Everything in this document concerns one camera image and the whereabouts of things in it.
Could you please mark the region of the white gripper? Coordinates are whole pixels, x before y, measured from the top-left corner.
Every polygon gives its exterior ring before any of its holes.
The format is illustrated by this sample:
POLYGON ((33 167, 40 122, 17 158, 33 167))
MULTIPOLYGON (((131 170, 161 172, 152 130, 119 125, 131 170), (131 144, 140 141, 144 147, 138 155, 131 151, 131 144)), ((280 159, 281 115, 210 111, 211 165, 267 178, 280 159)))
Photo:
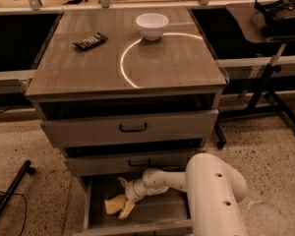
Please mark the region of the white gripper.
POLYGON ((128 182, 123 177, 118 177, 118 180, 123 188, 125 188, 125 196, 127 201, 121 204, 119 213, 120 219, 127 218, 135 207, 135 203, 143 199, 148 194, 148 187, 142 179, 132 180, 128 182))

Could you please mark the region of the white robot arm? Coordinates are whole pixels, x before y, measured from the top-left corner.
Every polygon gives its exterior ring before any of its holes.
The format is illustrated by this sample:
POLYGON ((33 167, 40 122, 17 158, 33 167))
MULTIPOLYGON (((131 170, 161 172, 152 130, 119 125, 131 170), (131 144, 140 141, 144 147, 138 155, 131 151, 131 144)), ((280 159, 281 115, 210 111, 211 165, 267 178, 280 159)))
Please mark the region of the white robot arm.
POLYGON ((194 236, 248 236, 238 208, 247 194, 246 180, 213 154, 194 155, 183 172, 149 168, 137 180, 120 182, 125 188, 117 203, 121 219, 144 197, 172 188, 187 194, 194 236))

